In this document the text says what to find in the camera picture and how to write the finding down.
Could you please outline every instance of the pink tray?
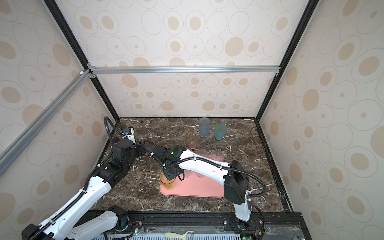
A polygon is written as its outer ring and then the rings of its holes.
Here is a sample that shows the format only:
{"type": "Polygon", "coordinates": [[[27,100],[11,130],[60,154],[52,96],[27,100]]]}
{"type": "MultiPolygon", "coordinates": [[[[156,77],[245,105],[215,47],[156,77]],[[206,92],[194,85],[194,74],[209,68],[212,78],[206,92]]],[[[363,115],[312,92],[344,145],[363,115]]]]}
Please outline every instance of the pink tray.
{"type": "Polygon", "coordinates": [[[168,190],[162,184],[160,192],[164,195],[178,195],[191,197],[224,197],[224,187],[212,178],[196,176],[192,172],[191,176],[180,181],[177,177],[174,181],[174,188],[168,190]]]}

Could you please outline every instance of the metal bracket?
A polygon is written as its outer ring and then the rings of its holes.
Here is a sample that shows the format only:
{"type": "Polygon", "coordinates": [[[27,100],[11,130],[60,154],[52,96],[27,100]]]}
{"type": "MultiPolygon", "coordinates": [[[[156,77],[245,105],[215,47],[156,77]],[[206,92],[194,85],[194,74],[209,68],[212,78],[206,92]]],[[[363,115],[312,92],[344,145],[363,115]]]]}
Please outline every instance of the metal bracket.
{"type": "Polygon", "coordinates": [[[90,64],[90,63],[87,63],[87,66],[88,66],[88,68],[90,69],[90,70],[92,70],[92,69],[94,69],[95,67],[94,66],[92,66],[92,64],[90,64]]]}

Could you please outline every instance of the patterned wallpaper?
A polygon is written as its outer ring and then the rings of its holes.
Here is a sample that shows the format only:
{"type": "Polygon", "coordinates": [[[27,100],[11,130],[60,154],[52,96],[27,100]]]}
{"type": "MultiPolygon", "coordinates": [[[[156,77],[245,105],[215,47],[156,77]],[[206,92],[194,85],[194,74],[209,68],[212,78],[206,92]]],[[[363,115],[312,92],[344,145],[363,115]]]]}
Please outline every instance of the patterned wallpaper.
{"type": "Polygon", "coordinates": [[[0,154],[82,69],[68,49],[38,0],[0,1],[0,154]]]}
{"type": "Polygon", "coordinates": [[[92,82],[84,84],[0,178],[0,239],[21,240],[80,188],[107,141],[112,119],[92,82]]]}
{"type": "Polygon", "coordinates": [[[275,73],[99,74],[122,117],[254,117],[275,73]]]}
{"type": "Polygon", "coordinates": [[[308,0],[57,0],[93,66],[279,65],[308,0]]]}
{"type": "Polygon", "coordinates": [[[383,239],[384,1],[325,0],[262,118],[314,240],[383,239]]]}

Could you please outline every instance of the gray cup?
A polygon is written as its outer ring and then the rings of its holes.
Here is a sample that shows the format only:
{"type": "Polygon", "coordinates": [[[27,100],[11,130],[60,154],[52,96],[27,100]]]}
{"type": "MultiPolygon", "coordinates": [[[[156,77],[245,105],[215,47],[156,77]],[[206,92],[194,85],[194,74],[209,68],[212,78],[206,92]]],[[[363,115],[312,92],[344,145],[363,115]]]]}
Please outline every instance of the gray cup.
{"type": "Polygon", "coordinates": [[[208,137],[211,121],[208,118],[199,119],[199,135],[200,137],[208,137]]]}

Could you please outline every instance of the brown marble surface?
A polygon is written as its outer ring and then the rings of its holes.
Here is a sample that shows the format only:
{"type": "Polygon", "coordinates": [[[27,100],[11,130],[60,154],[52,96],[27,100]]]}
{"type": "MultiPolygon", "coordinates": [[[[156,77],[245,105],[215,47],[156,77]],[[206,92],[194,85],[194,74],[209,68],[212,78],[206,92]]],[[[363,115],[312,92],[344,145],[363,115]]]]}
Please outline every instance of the brown marble surface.
{"type": "MultiPolygon", "coordinates": [[[[136,138],[150,139],[167,148],[174,144],[188,147],[187,137],[198,135],[199,131],[198,118],[122,118],[118,129],[121,131],[128,126],[135,128],[136,138]]],[[[209,135],[199,139],[198,149],[208,152],[221,149],[225,152],[225,161],[239,161],[246,171],[260,177],[268,186],[267,194],[261,198],[252,198],[252,204],[259,206],[263,212],[282,212],[275,182],[252,119],[211,118],[209,135]],[[218,122],[227,125],[227,133],[221,141],[215,140],[214,134],[214,126],[218,122]]],[[[130,211],[235,211],[233,204],[225,198],[162,195],[159,191],[160,168],[149,156],[138,158],[133,170],[99,199],[92,209],[106,210],[112,205],[118,205],[130,211]]],[[[260,185],[250,179],[249,188],[257,189],[260,185]]]]}

